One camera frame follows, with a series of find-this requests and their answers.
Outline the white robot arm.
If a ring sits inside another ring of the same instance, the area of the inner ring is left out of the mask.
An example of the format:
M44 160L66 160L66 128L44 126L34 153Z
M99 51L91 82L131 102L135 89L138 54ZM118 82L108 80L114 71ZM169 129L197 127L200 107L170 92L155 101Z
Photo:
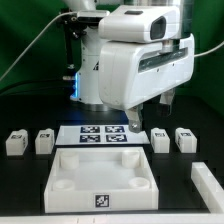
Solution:
M63 0L81 38L82 64L74 101L126 113L142 130L143 103L172 104L194 66L194 0Z

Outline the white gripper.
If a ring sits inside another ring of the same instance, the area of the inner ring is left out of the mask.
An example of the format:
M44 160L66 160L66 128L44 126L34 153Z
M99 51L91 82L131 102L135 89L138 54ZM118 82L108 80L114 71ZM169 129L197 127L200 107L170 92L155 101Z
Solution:
M191 79L194 37L181 39L179 48L162 53L162 43L136 44L109 41L99 59L99 96L104 104L126 110L129 130L142 131L141 103L161 94L162 116L169 116L177 87Z

